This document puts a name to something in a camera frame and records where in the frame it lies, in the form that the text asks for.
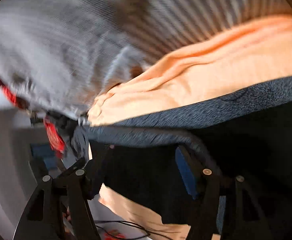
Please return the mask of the red patterned bag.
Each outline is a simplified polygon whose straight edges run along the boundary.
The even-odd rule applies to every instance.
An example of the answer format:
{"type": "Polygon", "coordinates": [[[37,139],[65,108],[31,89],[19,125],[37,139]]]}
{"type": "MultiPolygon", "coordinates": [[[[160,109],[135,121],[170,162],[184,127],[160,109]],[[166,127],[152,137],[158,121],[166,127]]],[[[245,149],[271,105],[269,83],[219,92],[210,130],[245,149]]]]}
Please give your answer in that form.
{"type": "Polygon", "coordinates": [[[55,155],[57,156],[58,159],[62,159],[64,157],[65,142],[57,132],[57,129],[54,126],[54,124],[47,117],[44,118],[43,124],[47,133],[51,149],[55,152],[55,155]]]}

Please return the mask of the peach bear-pattern blanket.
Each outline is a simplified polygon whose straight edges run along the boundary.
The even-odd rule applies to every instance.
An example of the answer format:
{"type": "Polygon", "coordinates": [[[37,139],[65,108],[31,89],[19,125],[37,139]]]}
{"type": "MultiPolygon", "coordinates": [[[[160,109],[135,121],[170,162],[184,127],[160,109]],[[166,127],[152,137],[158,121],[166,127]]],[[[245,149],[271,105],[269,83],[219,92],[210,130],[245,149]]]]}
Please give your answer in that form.
{"type": "Polygon", "coordinates": [[[292,16],[254,20],[169,53],[147,71],[98,96],[92,126],[114,124],[292,76],[292,16]]]}

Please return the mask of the grey white striped duvet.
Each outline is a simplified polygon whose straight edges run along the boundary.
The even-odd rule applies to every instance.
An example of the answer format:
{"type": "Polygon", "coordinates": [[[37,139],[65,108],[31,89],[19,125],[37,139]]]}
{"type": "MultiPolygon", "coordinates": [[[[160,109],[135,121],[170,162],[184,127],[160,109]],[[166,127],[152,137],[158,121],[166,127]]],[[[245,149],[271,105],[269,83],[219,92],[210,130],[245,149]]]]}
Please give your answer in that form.
{"type": "Polygon", "coordinates": [[[286,0],[0,0],[0,80],[75,119],[171,51],[278,14],[286,0]]]}

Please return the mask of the black pants blue side stripe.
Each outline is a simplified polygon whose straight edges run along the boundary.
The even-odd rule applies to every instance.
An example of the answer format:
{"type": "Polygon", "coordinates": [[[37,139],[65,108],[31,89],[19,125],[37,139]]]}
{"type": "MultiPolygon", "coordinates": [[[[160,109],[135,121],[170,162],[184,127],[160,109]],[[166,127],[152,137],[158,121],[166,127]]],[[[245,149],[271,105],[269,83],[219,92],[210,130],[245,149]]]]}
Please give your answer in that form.
{"type": "Polygon", "coordinates": [[[155,211],[164,224],[187,224],[194,205],[175,161],[179,146],[242,176],[264,217],[263,239],[292,239],[292,76],[120,121],[79,126],[79,156],[113,148],[103,182],[155,211]]]}

